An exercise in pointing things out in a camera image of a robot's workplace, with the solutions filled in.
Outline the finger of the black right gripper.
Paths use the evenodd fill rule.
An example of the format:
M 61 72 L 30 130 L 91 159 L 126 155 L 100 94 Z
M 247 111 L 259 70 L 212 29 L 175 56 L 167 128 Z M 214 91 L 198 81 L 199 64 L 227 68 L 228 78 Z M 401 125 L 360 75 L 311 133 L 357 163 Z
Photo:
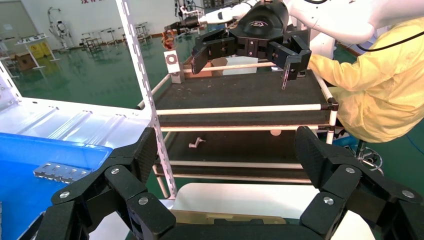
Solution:
M 191 51 L 191 72 L 196 75 L 209 60 L 234 55 L 237 50 L 236 38 L 224 29 L 218 29 L 196 38 Z
M 268 43 L 268 60 L 283 70 L 282 90 L 286 88 L 288 81 L 296 80 L 300 72 L 306 71 L 311 54 L 309 46 L 298 35 L 292 35 L 282 43 Z

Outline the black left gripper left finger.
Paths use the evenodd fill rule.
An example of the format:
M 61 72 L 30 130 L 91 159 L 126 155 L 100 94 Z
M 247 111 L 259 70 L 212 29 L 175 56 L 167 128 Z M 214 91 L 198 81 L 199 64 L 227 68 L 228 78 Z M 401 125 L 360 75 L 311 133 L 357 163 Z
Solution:
M 87 240 L 116 212 L 138 240 L 163 239 L 176 226 L 176 218 L 146 186 L 157 151 L 151 127 L 135 143 L 114 149 L 96 171 L 51 197 L 36 238 Z

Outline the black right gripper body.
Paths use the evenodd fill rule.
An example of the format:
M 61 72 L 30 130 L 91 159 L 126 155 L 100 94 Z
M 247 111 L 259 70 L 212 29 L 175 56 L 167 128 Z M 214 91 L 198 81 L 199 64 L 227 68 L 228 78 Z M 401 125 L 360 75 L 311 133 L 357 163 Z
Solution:
M 256 3 L 230 30 L 230 36 L 235 39 L 235 54 L 266 58 L 269 43 L 283 43 L 288 20 L 289 12 L 283 1 Z

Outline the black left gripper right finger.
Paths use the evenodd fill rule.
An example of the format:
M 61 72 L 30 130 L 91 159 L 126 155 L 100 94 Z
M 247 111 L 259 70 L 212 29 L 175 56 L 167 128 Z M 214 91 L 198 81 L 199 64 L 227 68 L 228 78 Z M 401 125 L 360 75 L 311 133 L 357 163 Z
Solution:
M 300 126 L 294 151 L 318 194 L 299 219 L 330 239 L 347 212 L 359 215 L 384 240 L 424 237 L 424 199 L 416 191 L 362 165 L 346 148 L 319 140 Z

